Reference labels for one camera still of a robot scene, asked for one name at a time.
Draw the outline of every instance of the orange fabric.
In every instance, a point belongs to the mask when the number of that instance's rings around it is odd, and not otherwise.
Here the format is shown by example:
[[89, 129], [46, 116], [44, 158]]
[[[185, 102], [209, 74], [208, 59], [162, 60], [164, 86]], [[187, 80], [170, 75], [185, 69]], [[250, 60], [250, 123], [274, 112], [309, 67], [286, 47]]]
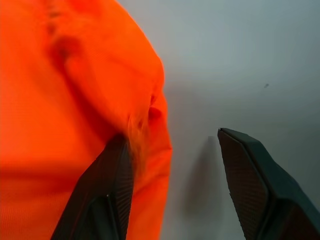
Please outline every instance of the orange fabric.
[[0, 239], [49, 239], [118, 132], [136, 171], [127, 239], [158, 239], [172, 149], [142, 31], [114, 0], [1, 0], [0, 26]]

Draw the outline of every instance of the gray wall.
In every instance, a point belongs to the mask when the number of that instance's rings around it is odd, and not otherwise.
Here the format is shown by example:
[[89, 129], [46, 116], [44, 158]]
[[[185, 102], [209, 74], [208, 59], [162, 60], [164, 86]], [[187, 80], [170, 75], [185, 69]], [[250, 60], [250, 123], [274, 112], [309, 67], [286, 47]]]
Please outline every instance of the gray wall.
[[174, 151], [161, 239], [244, 239], [220, 127], [259, 139], [320, 208], [320, 1], [120, 2], [165, 67]]

